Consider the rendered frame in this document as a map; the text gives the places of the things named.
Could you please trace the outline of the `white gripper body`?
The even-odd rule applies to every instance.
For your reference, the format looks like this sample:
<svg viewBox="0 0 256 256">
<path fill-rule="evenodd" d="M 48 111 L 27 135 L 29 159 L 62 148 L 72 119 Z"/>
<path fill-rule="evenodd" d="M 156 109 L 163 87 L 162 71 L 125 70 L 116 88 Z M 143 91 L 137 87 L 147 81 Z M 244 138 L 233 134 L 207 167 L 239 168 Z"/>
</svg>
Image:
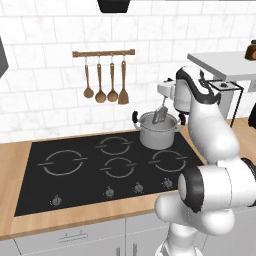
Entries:
<svg viewBox="0 0 256 256">
<path fill-rule="evenodd" d="M 157 85 L 157 92 L 161 95 L 173 99 L 175 94 L 175 81 L 162 82 Z"/>
</svg>

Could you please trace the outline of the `wooden spatula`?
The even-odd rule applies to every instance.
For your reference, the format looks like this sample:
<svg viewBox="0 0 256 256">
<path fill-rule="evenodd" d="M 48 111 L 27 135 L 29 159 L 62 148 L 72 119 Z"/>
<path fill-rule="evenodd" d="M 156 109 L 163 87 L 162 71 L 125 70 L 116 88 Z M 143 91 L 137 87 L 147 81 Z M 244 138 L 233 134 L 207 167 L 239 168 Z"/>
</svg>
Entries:
<svg viewBox="0 0 256 256">
<path fill-rule="evenodd" d="M 125 105 L 129 103 L 128 93 L 125 89 L 125 78 L 126 78 L 126 61 L 125 60 L 122 61 L 121 68 L 122 68 L 122 89 L 118 97 L 118 103 L 121 105 Z"/>
</svg>

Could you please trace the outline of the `large wooden spoon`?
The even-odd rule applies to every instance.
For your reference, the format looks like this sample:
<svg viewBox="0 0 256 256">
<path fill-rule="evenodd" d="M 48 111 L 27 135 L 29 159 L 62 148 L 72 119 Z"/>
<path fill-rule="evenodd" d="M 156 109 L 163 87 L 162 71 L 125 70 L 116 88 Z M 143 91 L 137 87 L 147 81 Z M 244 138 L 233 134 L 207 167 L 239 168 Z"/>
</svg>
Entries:
<svg viewBox="0 0 256 256">
<path fill-rule="evenodd" d="M 102 79 L 101 79 L 101 64 L 97 64 L 97 75 L 98 75 L 98 83 L 99 89 L 95 96 L 95 100 L 97 103 L 104 103 L 106 101 L 106 94 L 102 91 Z"/>
</svg>

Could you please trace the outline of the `white shelf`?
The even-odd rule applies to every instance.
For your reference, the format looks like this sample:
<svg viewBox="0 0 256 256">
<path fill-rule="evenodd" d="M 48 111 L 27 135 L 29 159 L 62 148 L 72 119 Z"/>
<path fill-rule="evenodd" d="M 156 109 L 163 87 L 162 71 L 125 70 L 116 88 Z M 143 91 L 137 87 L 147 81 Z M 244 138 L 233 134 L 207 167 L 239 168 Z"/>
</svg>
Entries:
<svg viewBox="0 0 256 256">
<path fill-rule="evenodd" d="M 213 75 L 214 80 L 232 81 L 243 88 L 222 91 L 220 110 L 225 119 L 234 111 L 237 117 L 248 117 L 256 103 L 256 60 L 244 58 L 244 51 L 189 53 L 187 59 Z"/>
</svg>

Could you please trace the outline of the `small wooden spoon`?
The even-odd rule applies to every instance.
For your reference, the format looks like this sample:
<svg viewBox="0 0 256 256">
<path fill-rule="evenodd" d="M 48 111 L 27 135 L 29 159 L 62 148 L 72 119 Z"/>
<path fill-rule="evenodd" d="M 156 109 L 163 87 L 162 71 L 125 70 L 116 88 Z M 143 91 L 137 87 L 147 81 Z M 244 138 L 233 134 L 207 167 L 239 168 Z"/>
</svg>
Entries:
<svg viewBox="0 0 256 256">
<path fill-rule="evenodd" d="M 86 83 L 89 83 L 89 69 L 88 64 L 85 64 L 85 76 L 86 76 Z M 84 96 L 86 98 L 92 98 L 94 96 L 94 91 L 90 88 L 90 85 L 88 84 L 86 89 L 84 90 Z"/>
</svg>

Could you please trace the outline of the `black appliance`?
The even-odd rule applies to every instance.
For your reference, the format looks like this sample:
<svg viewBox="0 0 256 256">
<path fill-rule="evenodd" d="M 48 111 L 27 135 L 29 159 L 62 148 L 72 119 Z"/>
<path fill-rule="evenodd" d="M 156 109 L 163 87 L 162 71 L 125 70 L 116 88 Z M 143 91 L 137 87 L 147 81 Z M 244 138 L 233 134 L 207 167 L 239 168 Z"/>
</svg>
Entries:
<svg viewBox="0 0 256 256">
<path fill-rule="evenodd" d="M 254 104 L 254 107 L 249 115 L 248 126 L 256 129 L 256 103 Z"/>
</svg>

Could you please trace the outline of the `brown jar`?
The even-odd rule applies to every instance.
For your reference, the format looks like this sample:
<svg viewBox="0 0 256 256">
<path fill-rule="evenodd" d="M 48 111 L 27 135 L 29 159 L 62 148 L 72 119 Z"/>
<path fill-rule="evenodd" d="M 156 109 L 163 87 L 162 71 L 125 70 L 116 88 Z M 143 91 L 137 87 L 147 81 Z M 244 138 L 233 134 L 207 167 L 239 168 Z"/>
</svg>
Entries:
<svg viewBox="0 0 256 256">
<path fill-rule="evenodd" d="M 251 41 L 251 44 L 247 47 L 245 58 L 247 60 L 256 60 L 256 39 Z"/>
</svg>

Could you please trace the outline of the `black range hood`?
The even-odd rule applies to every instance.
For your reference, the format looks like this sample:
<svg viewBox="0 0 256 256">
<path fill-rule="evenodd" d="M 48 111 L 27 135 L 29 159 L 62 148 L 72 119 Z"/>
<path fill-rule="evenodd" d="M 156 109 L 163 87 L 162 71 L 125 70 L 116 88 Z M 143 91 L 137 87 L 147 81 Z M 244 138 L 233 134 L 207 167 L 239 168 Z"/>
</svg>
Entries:
<svg viewBox="0 0 256 256">
<path fill-rule="evenodd" d="M 102 13 L 126 13 L 130 0 L 97 0 Z"/>
</svg>

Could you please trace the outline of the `black hob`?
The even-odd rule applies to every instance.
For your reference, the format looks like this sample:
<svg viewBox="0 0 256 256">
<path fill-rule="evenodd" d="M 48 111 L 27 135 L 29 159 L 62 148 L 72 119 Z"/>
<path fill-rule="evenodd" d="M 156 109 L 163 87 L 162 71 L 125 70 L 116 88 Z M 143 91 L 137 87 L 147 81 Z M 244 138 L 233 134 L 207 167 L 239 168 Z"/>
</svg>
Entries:
<svg viewBox="0 0 256 256">
<path fill-rule="evenodd" d="M 171 147 L 151 150 L 137 131 L 34 142 L 31 145 L 15 214 L 52 210 L 173 191 L 180 172 L 202 161 L 177 133 Z M 173 187 L 164 186 L 169 178 Z M 139 182 L 142 193 L 134 187 Z M 107 198 L 107 187 L 114 196 Z M 62 199 L 53 206 L 55 196 Z"/>
</svg>

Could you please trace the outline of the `grey drawer front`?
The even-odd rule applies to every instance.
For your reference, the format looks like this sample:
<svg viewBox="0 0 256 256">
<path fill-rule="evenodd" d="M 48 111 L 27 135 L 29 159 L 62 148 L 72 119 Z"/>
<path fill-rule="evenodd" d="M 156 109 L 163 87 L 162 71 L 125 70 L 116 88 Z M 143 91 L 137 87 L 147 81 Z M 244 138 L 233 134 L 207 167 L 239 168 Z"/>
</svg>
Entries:
<svg viewBox="0 0 256 256">
<path fill-rule="evenodd" d="M 59 242 L 59 238 L 63 237 L 65 234 L 75 235 L 80 232 L 87 233 L 89 237 L 67 243 Z M 118 236 L 125 238 L 125 221 L 123 219 L 20 237 L 16 239 L 16 242 L 22 256 L 30 256 L 35 252 L 41 252 L 43 250 L 56 249 Z"/>
</svg>

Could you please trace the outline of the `wooden tool rail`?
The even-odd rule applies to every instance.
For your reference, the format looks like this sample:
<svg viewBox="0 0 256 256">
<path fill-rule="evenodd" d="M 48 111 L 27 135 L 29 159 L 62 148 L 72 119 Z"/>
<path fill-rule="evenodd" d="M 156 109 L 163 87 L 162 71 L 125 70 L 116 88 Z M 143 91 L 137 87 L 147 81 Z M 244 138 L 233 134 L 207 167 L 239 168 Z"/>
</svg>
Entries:
<svg viewBox="0 0 256 256">
<path fill-rule="evenodd" d="M 98 57 L 98 56 L 126 56 L 126 55 L 135 55 L 135 49 L 129 50 L 112 50 L 112 51 L 91 51 L 91 52 L 79 52 L 73 51 L 72 57 Z"/>
</svg>

